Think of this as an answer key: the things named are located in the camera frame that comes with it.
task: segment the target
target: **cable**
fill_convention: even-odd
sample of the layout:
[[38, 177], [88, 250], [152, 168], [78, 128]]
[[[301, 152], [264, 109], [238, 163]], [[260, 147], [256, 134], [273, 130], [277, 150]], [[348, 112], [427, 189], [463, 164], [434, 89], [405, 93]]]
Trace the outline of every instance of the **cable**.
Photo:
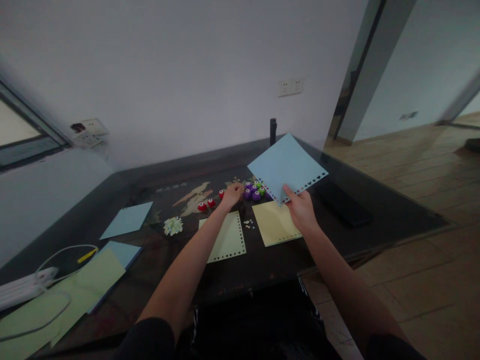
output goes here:
[[[58, 254], [60, 254], [61, 252], [65, 251], [65, 250], [68, 250], [68, 249], [72, 249], [72, 248], [81, 248], [81, 247], [90, 247], [90, 248], [94, 248], [96, 250], [96, 252], [93, 254], [92, 258], [90, 259], [90, 261], [95, 257], [95, 255], [98, 254], [99, 252], [99, 248], [98, 246], [95, 246], [95, 245], [90, 245], [90, 244], [84, 244], [84, 245], [72, 245], [72, 246], [67, 246], [67, 247], [64, 247], [63, 249], [57, 251], [56, 253], [54, 253], [52, 256], [50, 256], [47, 260], [45, 260], [43, 262], [42, 265], [40, 265], [38, 267], [38, 269], [35, 271], [35, 274], [34, 274], [34, 277], [35, 277], [35, 280], [39, 281], [39, 272], [42, 270], [42, 268], [45, 266], [45, 264], [47, 264], [52, 258], [54, 258], [55, 256], [57, 256]], [[71, 272], [69, 273], [68, 275], [65, 275], [65, 276], [62, 276], [58, 279], [55, 279], [53, 280], [53, 282], [51, 283], [52, 285], [55, 284], [55, 283], [58, 283], [60, 280], [63, 280], [63, 279], [66, 279], [70, 276], [72, 276], [73, 274], [76, 274], [78, 273], [81, 269], [83, 269], [83, 266], [77, 270], [75, 270], [74, 272]], [[63, 295], [66, 297], [67, 299], [67, 303], [66, 305], [58, 312], [58, 314], [56, 314], [51, 320], [47, 321], [45, 324], [43, 324], [42, 326], [39, 326], [39, 327], [36, 327], [34, 329], [31, 329], [31, 330], [27, 330], [27, 331], [24, 331], [24, 332], [19, 332], [19, 333], [16, 333], [16, 334], [13, 334], [13, 335], [8, 335], [8, 336], [4, 336], [4, 337], [0, 337], [0, 343], [1, 342], [4, 342], [4, 341], [7, 341], [7, 340], [12, 340], [12, 339], [16, 339], [16, 338], [19, 338], [19, 337], [22, 337], [22, 336], [25, 336], [25, 335], [28, 335], [28, 334], [31, 334], [31, 333], [34, 333], [34, 332], [37, 332], [39, 330], [42, 330], [43, 328], [46, 328], [48, 325], [50, 325], [51, 323], [54, 322], [54, 320], [56, 318], [58, 318], [69, 306], [70, 304], [72, 303], [72, 298], [70, 297], [70, 295], [65, 292], [65, 291], [51, 291], [51, 290], [48, 290], [44, 284], [39, 281], [38, 282], [38, 285], [40, 287], [40, 289], [42, 289], [43, 294], [46, 294], [46, 293], [49, 293], [49, 294], [56, 294], [56, 295]]]

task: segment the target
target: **wall outlet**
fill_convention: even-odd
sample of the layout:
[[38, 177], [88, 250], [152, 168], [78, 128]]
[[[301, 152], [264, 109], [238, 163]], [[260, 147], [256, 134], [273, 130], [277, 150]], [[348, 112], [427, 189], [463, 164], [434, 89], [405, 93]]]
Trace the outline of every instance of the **wall outlet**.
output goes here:
[[305, 77], [290, 79], [290, 95], [300, 94], [304, 90]]
[[282, 80], [278, 82], [278, 97], [290, 95], [290, 81]]
[[83, 130], [82, 132], [75, 134], [75, 136], [72, 137], [72, 141], [75, 145], [81, 148], [93, 148], [103, 140], [98, 136], [91, 134], [88, 130]]
[[87, 119], [80, 122], [92, 135], [107, 135], [109, 133], [107, 128], [97, 118]]

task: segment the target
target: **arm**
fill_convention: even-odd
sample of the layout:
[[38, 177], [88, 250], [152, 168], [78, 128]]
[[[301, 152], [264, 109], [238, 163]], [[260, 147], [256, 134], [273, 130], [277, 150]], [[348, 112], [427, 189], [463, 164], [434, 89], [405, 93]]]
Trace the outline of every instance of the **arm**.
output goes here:
[[240, 183], [233, 183], [228, 187], [216, 210], [170, 265], [137, 322], [152, 317], [164, 319], [171, 326], [177, 343], [185, 314], [189, 310], [215, 240], [225, 217], [239, 201], [242, 192]]
[[318, 272], [362, 355], [366, 355], [372, 335], [394, 335], [408, 343], [392, 314], [318, 225], [310, 194], [304, 191], [297, 196], [287, 185], [283, 189], [291, 199], [286, 205], [293, 223], [303, 235]]

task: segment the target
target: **window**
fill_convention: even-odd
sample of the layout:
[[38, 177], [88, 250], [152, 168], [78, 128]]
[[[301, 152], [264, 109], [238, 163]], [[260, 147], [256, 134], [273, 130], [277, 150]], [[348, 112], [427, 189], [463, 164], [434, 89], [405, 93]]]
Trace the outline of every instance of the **window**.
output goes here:
[[0, 81], [0, 171], [61, 150], [68, 143]]

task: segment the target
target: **power strip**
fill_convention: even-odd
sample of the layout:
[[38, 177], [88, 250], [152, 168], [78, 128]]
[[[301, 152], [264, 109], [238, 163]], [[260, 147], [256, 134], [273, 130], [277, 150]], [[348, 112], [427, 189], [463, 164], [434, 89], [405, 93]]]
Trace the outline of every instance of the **power strip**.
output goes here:
[[0, 286], [0, 311], [41, 295], [43, 290], [40, 284], [43, 284], [45, 288], [50, 286], [57, 272], [56, 267], [49, 267], [38, 272], [38, 279], [35, 279], [33, 273]]

